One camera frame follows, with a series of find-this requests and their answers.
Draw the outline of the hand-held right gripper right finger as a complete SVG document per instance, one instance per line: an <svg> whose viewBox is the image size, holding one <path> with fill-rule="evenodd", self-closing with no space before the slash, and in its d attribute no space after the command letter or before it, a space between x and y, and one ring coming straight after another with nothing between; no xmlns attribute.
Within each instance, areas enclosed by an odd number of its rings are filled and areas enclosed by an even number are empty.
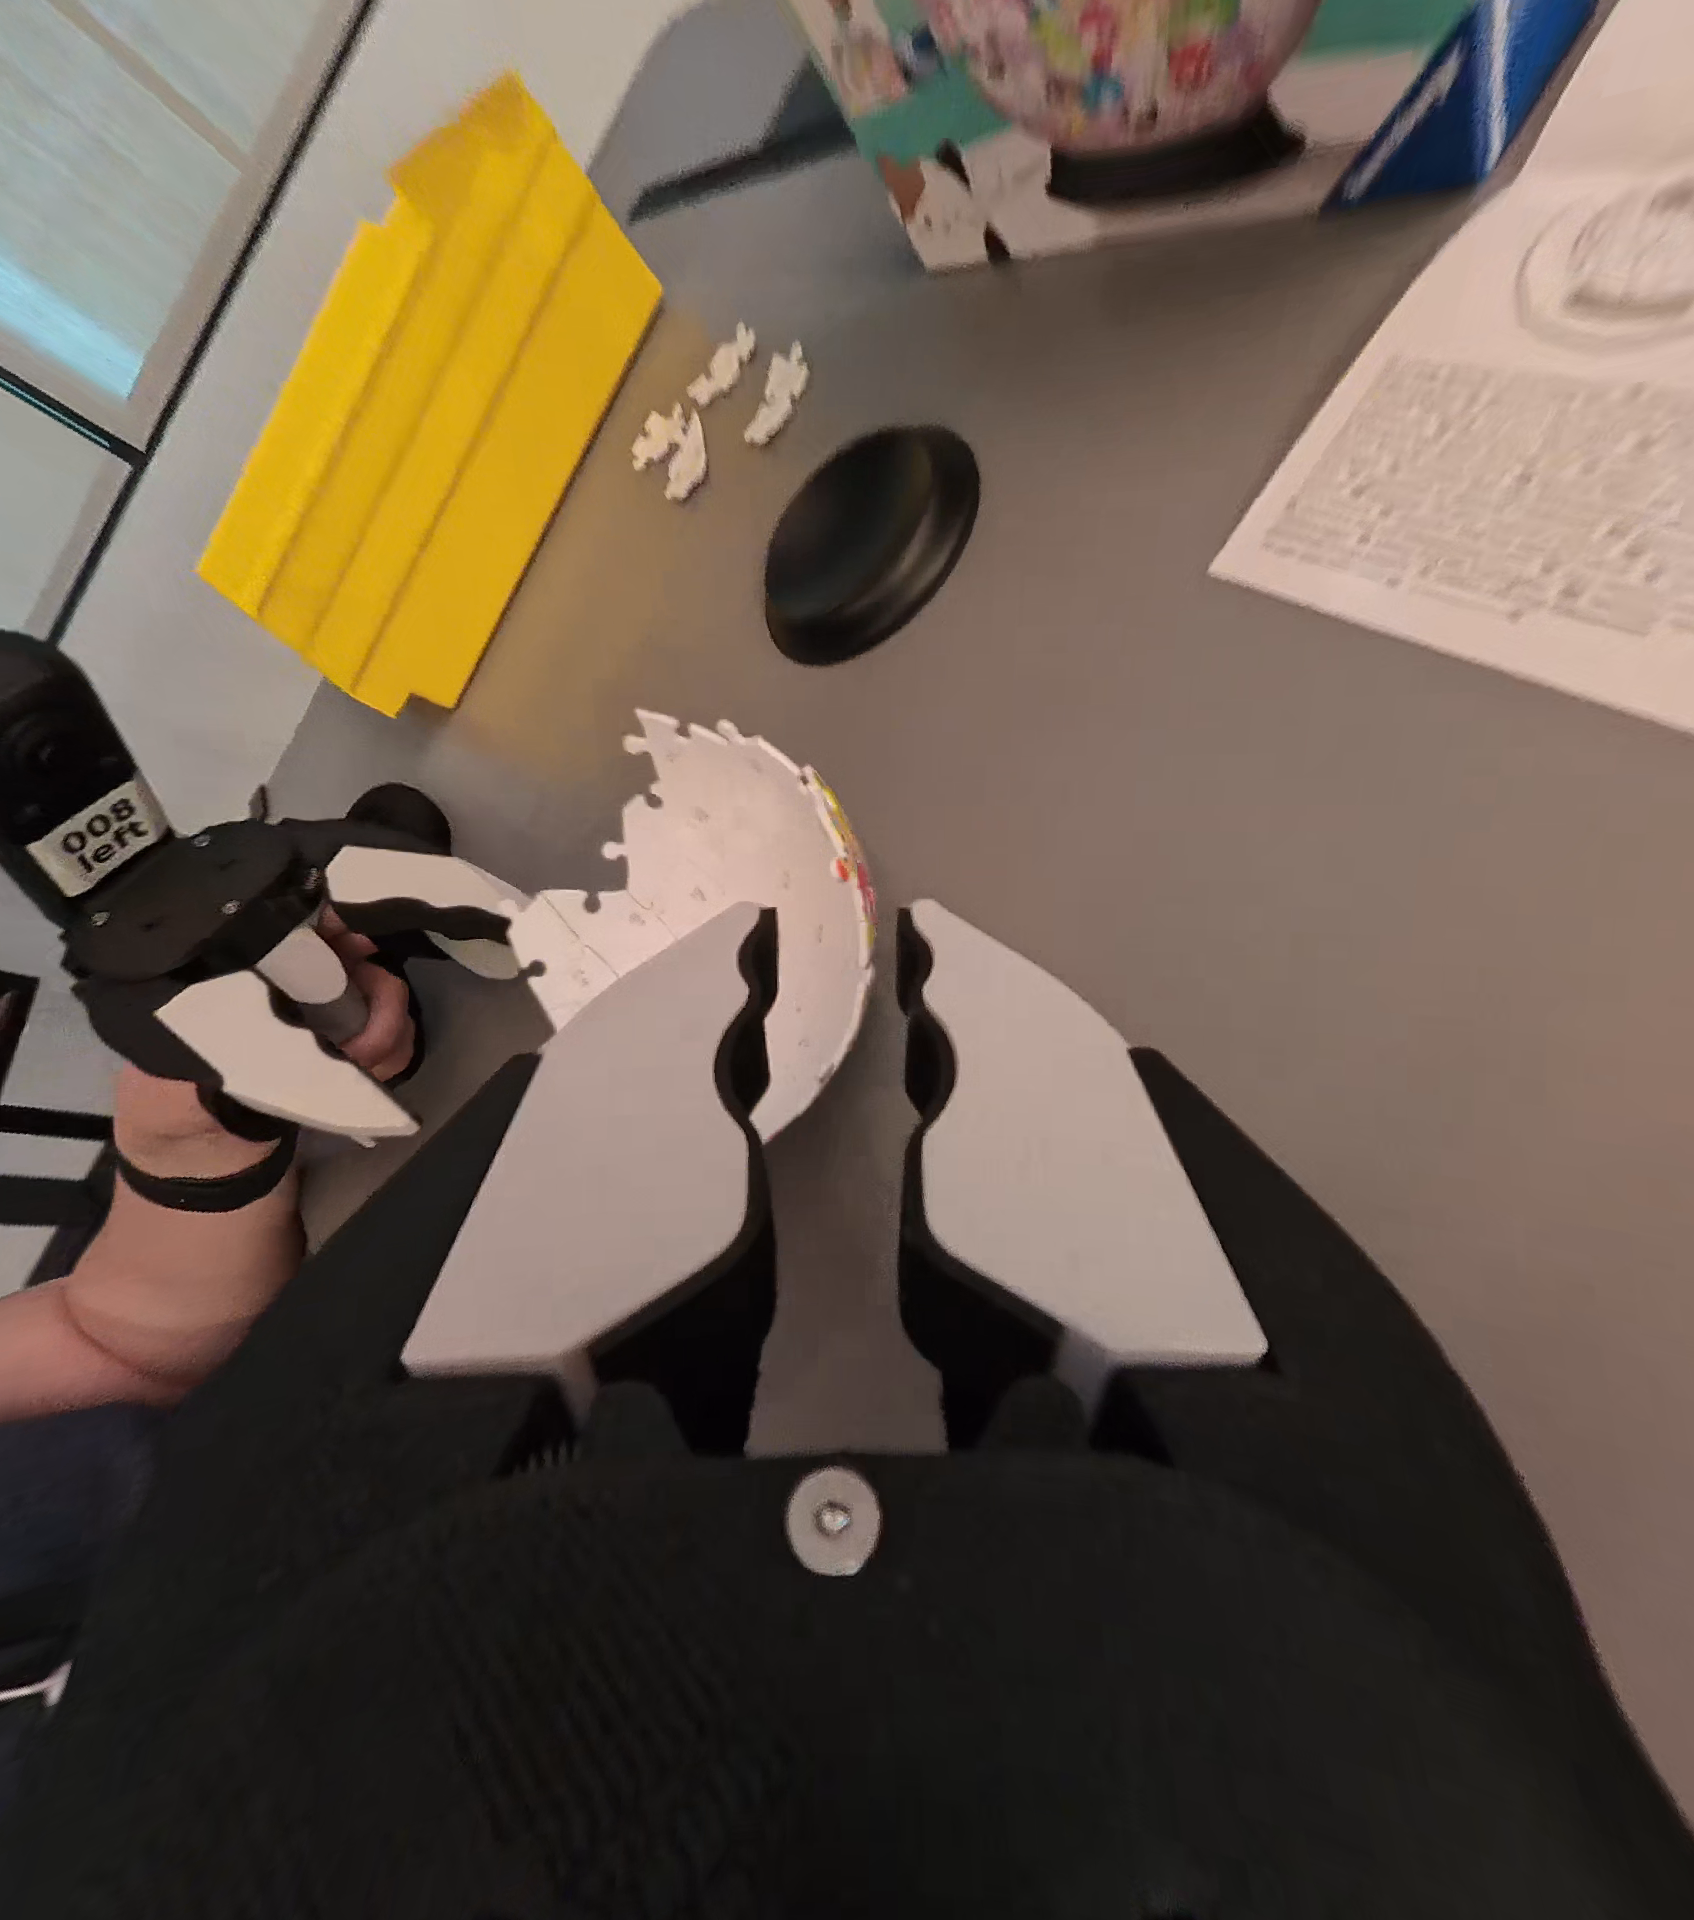
<svg viewBox="0 0 1694 1920"><path fill-rule="evenodd" d="M930 1256L1032 1316L1068 1382L1270 1356L1120 1032L932 898L900 919Z"/></svg>

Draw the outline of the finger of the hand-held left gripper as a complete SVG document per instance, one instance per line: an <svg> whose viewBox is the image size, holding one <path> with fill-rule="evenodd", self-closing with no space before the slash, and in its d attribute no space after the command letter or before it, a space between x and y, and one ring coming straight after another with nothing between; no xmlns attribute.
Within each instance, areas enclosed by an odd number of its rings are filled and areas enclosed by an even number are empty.
<svg viewBox="0 0 1694 1920"><path fill-rule="evenodd" d="M522 889L450 854L341 848L323 866L335 919L354 934L385 942L418 938L483 981L519 981L525 958L515 924Z"/></svg>
<svg viewBox="0 0 1694 1920"><path fill-rule="evenodd" d="M253 1114L356 1146L418 1133L418 1119L342 1051L366 1027L362 997L289 998L285 1009L311 1020L285 1020L269 997L172 997L157 1023Z"/></svg>

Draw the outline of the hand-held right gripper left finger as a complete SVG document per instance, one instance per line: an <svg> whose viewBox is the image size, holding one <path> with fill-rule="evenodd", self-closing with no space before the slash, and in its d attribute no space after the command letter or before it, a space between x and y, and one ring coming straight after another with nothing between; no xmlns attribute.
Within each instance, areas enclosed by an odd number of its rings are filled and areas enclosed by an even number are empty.
<svg viewBox="0 0 1694 1920"><path fill-rule="evenodd" d="M737 1248L776 997L778 913L723 909L539 1051L407 1333L406 1372L592 1389L612 1337Z"/></svg>

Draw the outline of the assembled white puzzle section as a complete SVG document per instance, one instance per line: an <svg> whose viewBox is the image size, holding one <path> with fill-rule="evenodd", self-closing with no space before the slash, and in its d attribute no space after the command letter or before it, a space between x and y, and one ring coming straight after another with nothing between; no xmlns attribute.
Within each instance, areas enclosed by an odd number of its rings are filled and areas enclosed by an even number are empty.
<svg viewBox="0 0 1694 1920"><path fill-rule="evenodd" d="M860 1039L873 997L873 875L834 792L734 724L638 711L623 751L650 763L602 855L620 889L537 894L511 947L554 1028L627 971L737 905L778 919L778 993L768 1012L764 1143L801 1119Z"/></svg>

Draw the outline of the person's left forearm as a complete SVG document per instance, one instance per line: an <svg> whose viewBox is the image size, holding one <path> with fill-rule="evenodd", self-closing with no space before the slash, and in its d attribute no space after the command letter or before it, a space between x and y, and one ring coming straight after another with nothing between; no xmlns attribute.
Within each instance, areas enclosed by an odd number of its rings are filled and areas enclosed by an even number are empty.
<svg viewBox="0 0 1694 1920"><path fill-rule="evenodd" d="M300 1267L296 1189L291 1173L239 1209L187 1213L117 1181L69 1272L0 1298L0 1425L187 1399Z"/></svg>

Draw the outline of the scattered loose puzzle pieces group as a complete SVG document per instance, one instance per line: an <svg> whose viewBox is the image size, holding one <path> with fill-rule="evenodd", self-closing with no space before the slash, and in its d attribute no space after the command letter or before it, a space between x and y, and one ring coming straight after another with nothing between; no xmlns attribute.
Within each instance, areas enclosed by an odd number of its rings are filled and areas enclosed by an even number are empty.
<svg viewBox="0 0 1694 1920"><path fill-rule="evenodd" d="M760 335L747 325L715 341L704 368L687 384L684 396L666 411L645 412L630 443L630 468L660 473L666 506L688 501L711 473L708 412L737 396L747 377L760 377L754 412L741 430L741 443L768 447L776 443L811 387L811 358L801 341L762 356Z"/></svg>

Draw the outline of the black round ball stand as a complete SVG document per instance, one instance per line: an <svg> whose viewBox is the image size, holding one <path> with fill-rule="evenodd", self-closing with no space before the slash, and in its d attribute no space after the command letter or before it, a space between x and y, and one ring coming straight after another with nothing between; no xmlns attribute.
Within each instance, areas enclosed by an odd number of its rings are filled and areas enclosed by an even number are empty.
<svg viewBox="0 0 1694 1920"><path fill-rule="evenodd" d="M860 659L946 587L978 522L970 443L889 425L843 443L788 497L762 564L769 642L795 665Z"/></svg>

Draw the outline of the colourful puzzle box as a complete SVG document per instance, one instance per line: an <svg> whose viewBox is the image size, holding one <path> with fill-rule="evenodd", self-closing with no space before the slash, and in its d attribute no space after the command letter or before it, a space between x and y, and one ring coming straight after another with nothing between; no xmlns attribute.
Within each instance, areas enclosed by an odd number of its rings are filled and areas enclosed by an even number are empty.
<svg viewBox="0 0 1694 1920"><path fill-rule="evenodd" d="M1594 2L787 2L930 273L1471 190Z"/></svg>

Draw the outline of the person's left hand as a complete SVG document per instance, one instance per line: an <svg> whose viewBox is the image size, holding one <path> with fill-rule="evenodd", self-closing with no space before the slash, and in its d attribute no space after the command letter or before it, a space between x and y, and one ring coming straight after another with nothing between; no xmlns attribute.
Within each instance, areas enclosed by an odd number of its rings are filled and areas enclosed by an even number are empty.
<svg viewBox="0 0 1694 1920"><path fill-rule="evenodd" d="M379 966L375 942L349 932L333 913L321 915L319 932L364 998L362 1028L342 1042L342 1052L379 1082L399 1077L416 1044L407 989ZM226 1181L275 1148L275 1139L249 1139L226 1128L194 1086L154 1077L133 1063L117 1077L110 1133L117 1159L154 1181Z"/></svg>

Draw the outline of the black wristband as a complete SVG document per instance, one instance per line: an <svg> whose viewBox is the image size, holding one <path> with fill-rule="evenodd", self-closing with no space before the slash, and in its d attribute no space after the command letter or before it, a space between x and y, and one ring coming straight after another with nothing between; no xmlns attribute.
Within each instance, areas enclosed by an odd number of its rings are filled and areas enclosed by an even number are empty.
<svg viewBox="0 0 1694 1920"><path fill-rule="evenodd" d="M234 1173L191 1175L152 1173L127 1156L122 1133L110 1137L117 1181L141 1201L161 1213L230 1214L244 1213L275 1193L296 1166L300 1132L289 1128L268 1139L234 1137L237 1146L265 1146L265 1152Z"/></svg>

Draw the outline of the yellow storage bin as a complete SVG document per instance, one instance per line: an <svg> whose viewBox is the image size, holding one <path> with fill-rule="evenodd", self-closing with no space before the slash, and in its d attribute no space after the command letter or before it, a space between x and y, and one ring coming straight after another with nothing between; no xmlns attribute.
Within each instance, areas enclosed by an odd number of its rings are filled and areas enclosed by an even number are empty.
<svg viewBox="0 0 1694 1920"><path fill-rule="evenodd" d="M198 574L362 707L454 707L662 310L512 71L388 171Z"/></svg>

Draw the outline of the large window with blinds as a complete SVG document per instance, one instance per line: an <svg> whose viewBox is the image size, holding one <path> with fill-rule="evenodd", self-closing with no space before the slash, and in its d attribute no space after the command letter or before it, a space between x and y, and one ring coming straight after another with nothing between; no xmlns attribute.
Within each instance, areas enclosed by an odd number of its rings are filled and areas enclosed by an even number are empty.
<svg viewBox="0 0 1694 1920"><path fill-rule="evenodd" d="M364 2L0 2L0 628L58 638Z"/></svg>

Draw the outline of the white instruction leaflet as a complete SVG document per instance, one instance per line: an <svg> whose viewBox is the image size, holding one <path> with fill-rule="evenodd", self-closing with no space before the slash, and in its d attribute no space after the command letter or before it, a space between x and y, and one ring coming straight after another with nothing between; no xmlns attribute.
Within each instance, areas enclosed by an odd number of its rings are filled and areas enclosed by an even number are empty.
<svg viewBox="0 0 1694 1920"><path fill-rule="evenodd" d="M1694 2L1616 2L1209 577L1694 736Z"/></svg>

